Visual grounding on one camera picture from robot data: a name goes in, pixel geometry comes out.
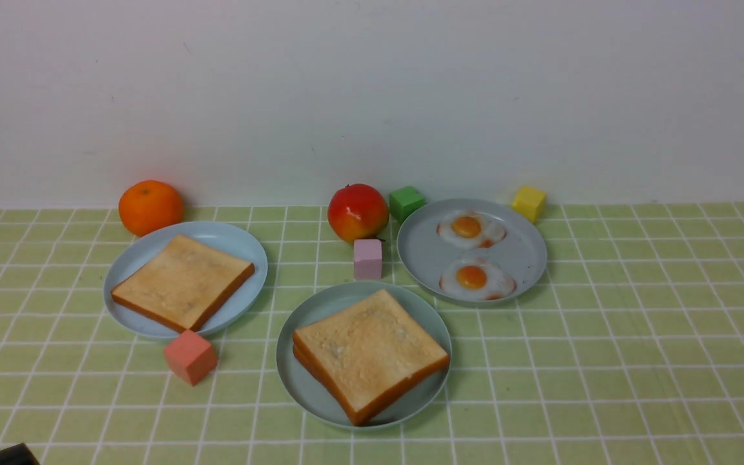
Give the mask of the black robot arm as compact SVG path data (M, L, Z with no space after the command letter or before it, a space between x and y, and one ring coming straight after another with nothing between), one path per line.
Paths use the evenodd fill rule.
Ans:
M0 465L41 465L32 450L24 443L0 449Z

